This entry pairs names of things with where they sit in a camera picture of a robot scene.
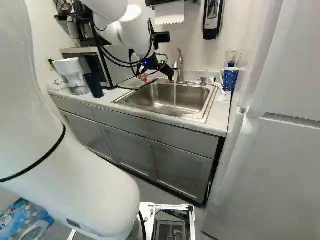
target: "refrigerator handle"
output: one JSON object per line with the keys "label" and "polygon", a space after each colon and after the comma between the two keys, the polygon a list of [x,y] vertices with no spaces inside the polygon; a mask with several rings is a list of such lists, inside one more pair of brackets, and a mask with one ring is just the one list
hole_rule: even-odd
{"label": "refrigerator handle", "polygon": [[243,162],[246,160],[246,155],[258,130],[258,119],[247,117],[244,115],[243,124],[236,141],[230,162],[227,166],[224,177],[213,187],[213,203],[216,206],[221,206],[232,191],[234,182],[241,170]]}

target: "paper towel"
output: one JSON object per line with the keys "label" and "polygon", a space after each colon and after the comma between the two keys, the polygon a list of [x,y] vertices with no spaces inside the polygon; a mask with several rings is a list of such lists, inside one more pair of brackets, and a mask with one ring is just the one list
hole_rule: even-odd
{"label": "paper towel", "polygon": [[174,1],[155,6],[155,24],[180,24],[185,20],[185,1]]}

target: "electrical outlet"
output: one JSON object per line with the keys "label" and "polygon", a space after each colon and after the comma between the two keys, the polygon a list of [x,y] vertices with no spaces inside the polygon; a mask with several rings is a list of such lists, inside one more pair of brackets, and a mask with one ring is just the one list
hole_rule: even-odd
{"label": "electrical outlet", "polygon": [[51,72],[51,71],[54,71],[55,69],[54,69],[54,66],[49,62],[49,60],[53,60],[53,57],[47,56],[44,58],[45,65],[48,68],[48,70]]}

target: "white refrigerator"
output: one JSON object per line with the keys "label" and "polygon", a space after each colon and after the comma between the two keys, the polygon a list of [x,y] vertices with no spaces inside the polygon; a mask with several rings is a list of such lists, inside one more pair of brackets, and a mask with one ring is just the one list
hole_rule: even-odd
{"label": "white refrigerator", "polygon": [[218,240],[320,240],[320,1],[254,8],[251,57],[202,231]]}

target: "white countertop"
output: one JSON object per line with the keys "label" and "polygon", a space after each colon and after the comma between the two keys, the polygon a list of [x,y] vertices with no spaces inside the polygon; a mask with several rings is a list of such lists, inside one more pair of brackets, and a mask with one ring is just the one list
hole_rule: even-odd
{"label": "white countertop", "polygon": [[220,91],[217,91],[216,93],[215,100],[211,106],[211,110],[205,123],[111,103],[112,101],[131,91],[132,90],[119,87],[114,89],[104,89],[104,97],[102,98],[94,98],[91,93],[80,96],[72,95],[68,89],[64,89],[61,91],[48,90],[48,93],[50,95],[58,96],[65,99],[78,100],[81,103],[88,104],[94,107],[108,109],[123,114],[128,114],[144,119],[157,121],[160,123],[198,131],[201,133],[207,133],[220,137],[225,137],[227,135],[230,101],[218,101],[217,99],[221,95]]}

